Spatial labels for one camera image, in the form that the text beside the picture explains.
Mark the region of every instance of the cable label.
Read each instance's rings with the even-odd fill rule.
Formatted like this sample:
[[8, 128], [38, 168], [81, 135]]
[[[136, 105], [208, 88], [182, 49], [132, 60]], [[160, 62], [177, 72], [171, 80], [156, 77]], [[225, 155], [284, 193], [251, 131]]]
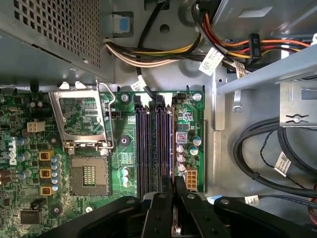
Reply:
[[236, 65], [237, 78], [242, 78], [243, 76], [247, 75], [246, 68], [242, 63], [234, 61], [234, 64]]
[[211, 76], [223, 59], [222, 53], [211, 47], [203, 62], [199, 66], [199, 70], [208, 76]]
[[286, 157], [284, 152], [282, 152], [277, 159], [274, 169], [278, 171], [281, 175], [286, 177], [286, 173], [290, 165], [291, 165], [291, 161]]
[[144, 87], [147, 86], [142, 75], [138, 76], [138, 81], [131, 85], [131, 88], [134, 92], [143, 92]]
[[259, 196], [249, 196], [244, 198], [246, 201], [246, 204], [249, 204], [251, 206], [257, 206], [260, 204]]

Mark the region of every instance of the orange wire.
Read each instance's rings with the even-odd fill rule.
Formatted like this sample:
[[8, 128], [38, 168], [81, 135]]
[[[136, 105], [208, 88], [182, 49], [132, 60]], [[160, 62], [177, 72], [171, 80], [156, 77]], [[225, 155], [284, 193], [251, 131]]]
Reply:
[[[213, 37], [219, 41], [221, 44], [225, 45], [225, 46], [231, 46], [231, 47], [235, 47], [235, 46], [240, 46], [240, 45], [244, 45], [244, 44], [247, 44], [249, 41], [242, 41], [242, 42], [238, 42], [238, 43], [227, 43], [225, 41], [221, 41], [212, 31], [211, 29], [211, 24], [210, 24], [210, 21], [209, 21], [209, 16], [208, 14], [206, 13], [205, 14], [205, 17], [204, 19], [207, 20], [207, 28], [209, 29], [210, 31], [210, 34], [213, 35]], [[262, 43], [294, 43], [294, 44], [298, 44], [298, 45], [301, 45], [301, 46], [304, 46], [304, 47], [309, 47], [310, 45], [309, 44], [306, 44], [306, 43], [303, 43], [303, 42], [300, 42], [300, 41], [294, 41], [294, 40], [263, 40], [261, 41]]]

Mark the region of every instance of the chip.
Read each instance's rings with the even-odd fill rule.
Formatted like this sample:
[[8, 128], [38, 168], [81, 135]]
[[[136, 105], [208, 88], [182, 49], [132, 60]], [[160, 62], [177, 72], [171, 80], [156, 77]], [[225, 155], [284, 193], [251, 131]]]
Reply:
[[36, 225], [43, 223], [43, 213], [37, 210], [22, 210], [20, 212], [22, 225]]

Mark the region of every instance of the mounting hole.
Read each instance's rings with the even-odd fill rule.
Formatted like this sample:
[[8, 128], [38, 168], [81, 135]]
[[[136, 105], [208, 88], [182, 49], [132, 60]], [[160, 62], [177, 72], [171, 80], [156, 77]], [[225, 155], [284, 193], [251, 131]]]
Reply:
[[162, 26], [160, 26], [159, 31], [162, 34], [167, 34], [169, 32], [169, 26], [166, 24], [163, 24]]
[[218, 231], [215, 230], [214, 228], [212, 228], [212, 229], [210, 230], [210, 232], [211, 232], [212, 234], [214, 234], [214, 235], [217, 235], [217, 234], [218, 234]]

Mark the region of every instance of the ram slot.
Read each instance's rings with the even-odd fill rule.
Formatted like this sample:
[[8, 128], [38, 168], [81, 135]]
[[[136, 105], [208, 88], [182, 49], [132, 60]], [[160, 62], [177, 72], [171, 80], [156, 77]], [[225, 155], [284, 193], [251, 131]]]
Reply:
[[148, 108], [136, 107], [137, 188], [138, 197], [152, 191], [152, 131]]

